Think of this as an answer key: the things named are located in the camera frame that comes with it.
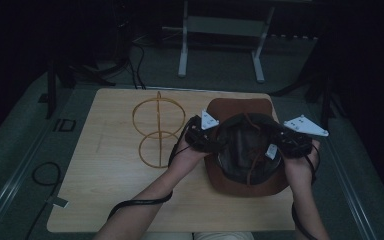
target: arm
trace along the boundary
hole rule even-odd
[[[313,140],[318,149],[320,143]],[[314,166],[318,164],[317,151],[313,149],[308,156]],[[285,172],[292,189],[294,206],[302,226],[317,239],[329,239],[327,231],[317,210],[311,189],[311,169],[305,158],[285,158]],[[297,239],[307,239],[298,229]]]
[[[182,139],[178,150],[187,146],[187,143]],[[205,153],[194,151],[192,148],[179,152],[174,157],[170,167],[133,199],[148,200],[167,196],[205,155]],[[121,208],[104,224],[94,240],[140,239],[161,206],[162,204]]]

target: wooden table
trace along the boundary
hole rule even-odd
[[[175,100],[183,107],[185,121],[201,115],[201,110],[217,97],[270,99],[266,94],[159,92],[162,98]],[[49,231],[98,231],[114,205],[132,198],[163,173],[164,168],[152,168],[141,161],[138,147],[144,136],[135,129],[132,119],[134,108],[157,94],[154,90],[97,92],[58,195],[69,204],[66,208],[54,206],[47,224]],[[150,101],[137,109],[135,124],[141,132],[157,130],[156,107],[157,102]],[[159,101],[159,108],[160,129],[175,132],[184,120],[182,110],[166,101]],[[176,141],[173,136],[161,141],[163,165]],[[145,139],[141,152],[146,161],[158,165],[158,138]],[[289,187],[275,196],[261,198],[222,195],[210,185],[202,161],[177,185],[172,199],[163,205],[148,231],[293,230],[291,204]]]

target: hat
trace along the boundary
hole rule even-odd
[[[210,138],[226,143],[221,151],[205,157],[209,180],[217,191],[258,197],[288,186],[281,155],[271,145],[280,125],[273,119],[270,100],[216,98],[207,112],[219,121]]]

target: white triangular tag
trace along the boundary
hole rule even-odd
[[[304,117],[304,115],[301,115],[301,117],[297,117],[290,121],[285,121],[283,124],[296,132],[313,134],[323,137],[329,136],[329,132],[327,130],[319,127],[317,124]]]
[[[207,130],[209,128],[215,127],[219,124],[218,120],[215,120],[207,111],[202,110],[201,112],[201,128],[202,130]]]

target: green floor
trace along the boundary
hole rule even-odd
[[[305,39],[269,39],[261,57],[267,79],[264,84],[254,80],[249,52],[226,49],[189,49],[187,76],[178,78],[180,46],[173,45],[144,46],[140,76],[149,89],[268,93],[296,79],[313,45],[314,42]],[[140,49],[134,48],[131,59],[135,66],[140,57]],[[116,88],[133,87],[128,71],[108,81],[117,83]],[[24,239],[27,235],[52,190],[36,184],[32,171],[41,163],[51,161],[58,163],[65,173],[99,88],[101,86],[81,79],[75,89],[59,88],[57,110],[53,118],[46,120],[46,105],[37,102],[46,92],[44,75],[26,91],[0,128],[0,239]],[[319,121],[320,103],[306,103],[305,92],[303,87],[283,97],[273,97],[281,121],[301,114]],[[322,163],[314,185],[323,221],[332,239],[384,239],[383,186],[354,128],[335,108],[333,111],[336,117],[329,121],[330,136],[319,138]],[[74,131],[52,131],[58,118],[76,120]],[[21,177],[12,178],[12,184],[7,185],[14,174]],[[44,181],[53,181],[56,174],[50,167],[39,171],[38,176]],[[51,210],[50,206],[45,208],[34,224],[30,239],[91,239],[93,233],[48,232],[46,222]],[[293,232],[258,232],[254,236],[257,240],[293,239]]]

